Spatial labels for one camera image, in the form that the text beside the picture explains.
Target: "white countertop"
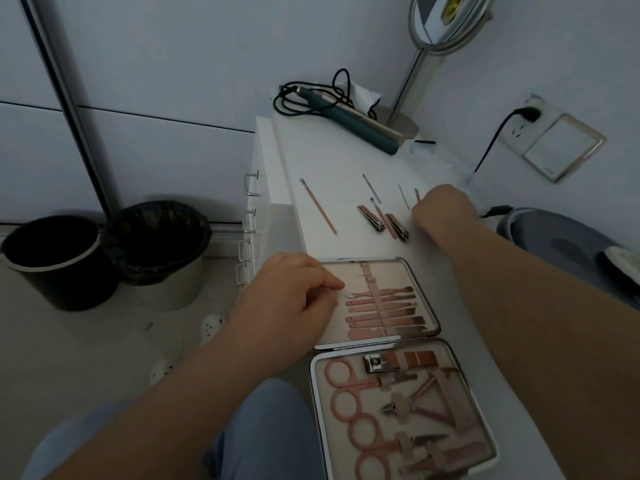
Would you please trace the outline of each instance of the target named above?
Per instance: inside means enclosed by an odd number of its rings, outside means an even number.
[[[499,464],[474,478],[562,479],[555,460],[521,402],[502,377],[463,302],[448,259],[413,226],[398,184],[413,205],[414,188],[424,196],[442,183],[459,183],[460,173],[445,148],[410,152],[405,143],[389,156],[317,117],[273,115],[303,247],[316,258],[403,257],[411,266],[442,325],[441,338],[457,355],[500,449]],[[356,208],[375,213],[362,174],[376,190],[384,212],[407,228],[407,243],[377,233]],[[334,235],[311,201],[304,178],[338,231]]]

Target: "hand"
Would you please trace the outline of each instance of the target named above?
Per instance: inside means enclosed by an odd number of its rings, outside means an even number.
[[[413,220],[443,248],[448,238],[477,220],[476,209],[453,185],[438,185],[412,209]]]
[[[240,294],[225,333],[270,376],[317,345],[342,288],[311,256],[277,253]]]

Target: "leg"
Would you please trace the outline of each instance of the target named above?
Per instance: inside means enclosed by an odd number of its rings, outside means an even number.
[[[62,423],[38,445],[20,480],[42,480],[128,405],[128,401],[103,404]]]
[[[324,480],[316,423],[288,382],[268,379],[238,408],[205,462],[219,480]]]

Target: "plug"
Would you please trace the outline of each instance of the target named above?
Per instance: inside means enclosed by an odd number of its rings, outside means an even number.
[[[513,114],[519,114],[530,123],[535,123],[542,116],[542,111],[537,107],[526,106],[516,109]]]

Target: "black trash bag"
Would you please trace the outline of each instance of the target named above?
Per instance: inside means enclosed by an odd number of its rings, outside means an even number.
[[[155,285],[201,256],[211,229],[190,205],[157,200],[119,211],[100,232],[100,246],[135,285]]]

